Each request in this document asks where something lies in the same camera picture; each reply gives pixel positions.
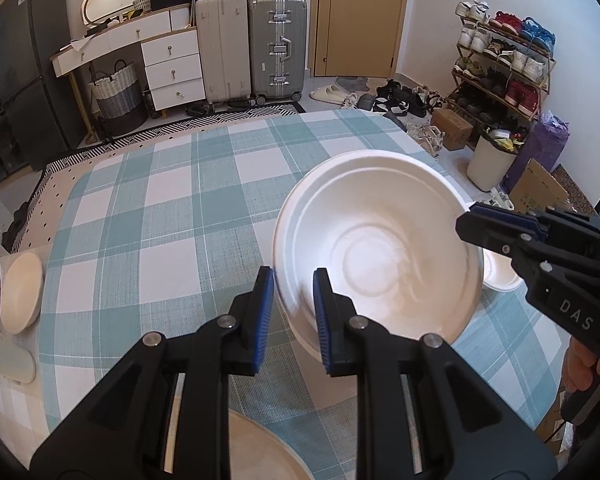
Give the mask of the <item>person's right hand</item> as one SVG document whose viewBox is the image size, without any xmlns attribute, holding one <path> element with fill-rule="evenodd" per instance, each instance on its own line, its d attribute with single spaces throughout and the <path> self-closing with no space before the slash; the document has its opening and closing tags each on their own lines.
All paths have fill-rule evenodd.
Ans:
<svg viewBox="0 0 600 480">
<path fill-rule="evenodd" d="M 562 383 L 569 393 L 586 391 L 592 386 L 594 373 L 600 375 L 600 359 L 584 344 L 570 337 L 562 362 Z"/>
</svg>

